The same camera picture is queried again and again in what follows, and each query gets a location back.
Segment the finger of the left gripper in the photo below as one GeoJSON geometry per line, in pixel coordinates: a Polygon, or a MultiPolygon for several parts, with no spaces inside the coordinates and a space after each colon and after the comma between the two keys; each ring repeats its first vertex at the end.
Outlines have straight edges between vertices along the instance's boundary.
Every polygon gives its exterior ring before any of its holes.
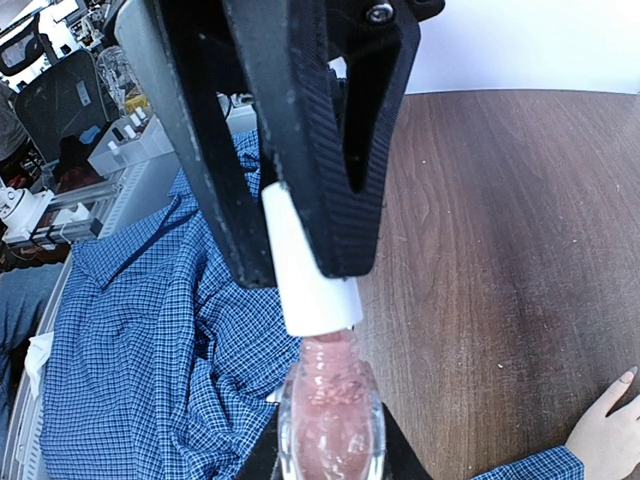
{"type": "Polygon", "coordinates": [[[406,1],[223,5],[278,178],[320,271],[373,267],[390,143],[420,43],[406,1]]]}
{"type": "Polygon", "coordinates": [[[234,280],[275,286],[264,216],[218,100],[246,85],[222,2],[126,1],[114,33],[234,280]]]}

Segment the mannequin hand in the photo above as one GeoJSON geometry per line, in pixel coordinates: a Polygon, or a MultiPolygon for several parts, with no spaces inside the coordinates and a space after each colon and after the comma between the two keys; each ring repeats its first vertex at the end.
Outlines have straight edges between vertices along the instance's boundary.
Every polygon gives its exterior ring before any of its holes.
{"type": "Polygon", "coordinates": [[[585,479],[625,479],[639,464],[639,396],[611,412],[637,373],[634,366],[613,382],[582,415],[565,443],[582,462],[585,479]]]}

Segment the pink nail polish bottle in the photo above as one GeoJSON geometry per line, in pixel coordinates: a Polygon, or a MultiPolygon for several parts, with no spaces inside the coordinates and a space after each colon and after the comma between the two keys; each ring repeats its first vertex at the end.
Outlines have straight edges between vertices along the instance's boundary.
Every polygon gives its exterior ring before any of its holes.
{"type": "Polygon", "coordinates": [[[284,384],[278,411],[284,479],[381,479],[382,403],[355,332],[309,337],[284,384]]]}

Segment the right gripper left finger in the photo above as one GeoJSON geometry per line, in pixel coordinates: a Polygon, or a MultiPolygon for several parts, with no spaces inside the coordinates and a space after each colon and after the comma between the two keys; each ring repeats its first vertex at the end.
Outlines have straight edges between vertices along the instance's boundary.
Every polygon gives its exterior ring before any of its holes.
{"type": "Polygon", "coordinates": [[[276,429],[266,429],[241,469],[239,480],[282,479],[278,433],[276,429]]]}

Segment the white nail polish cap brush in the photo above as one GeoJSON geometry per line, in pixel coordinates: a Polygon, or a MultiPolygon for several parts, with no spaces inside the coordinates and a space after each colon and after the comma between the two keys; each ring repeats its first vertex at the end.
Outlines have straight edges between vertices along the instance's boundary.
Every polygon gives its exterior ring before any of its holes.
{"type": "Polygon", "coordinates": [[[359,324],[364,314],[356,279],[321,273],[284,184],[265,187],[261,199],[288,334],[316,337],[359,324]]]}

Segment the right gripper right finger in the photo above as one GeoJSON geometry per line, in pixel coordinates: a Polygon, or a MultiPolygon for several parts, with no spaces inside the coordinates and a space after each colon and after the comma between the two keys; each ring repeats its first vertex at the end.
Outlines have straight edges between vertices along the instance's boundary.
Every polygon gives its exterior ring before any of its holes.
{"type": "Polygon", "coordinates": [[[382,404],[385,420],[383,480],[432,480],[391,411],[382,404]]]}

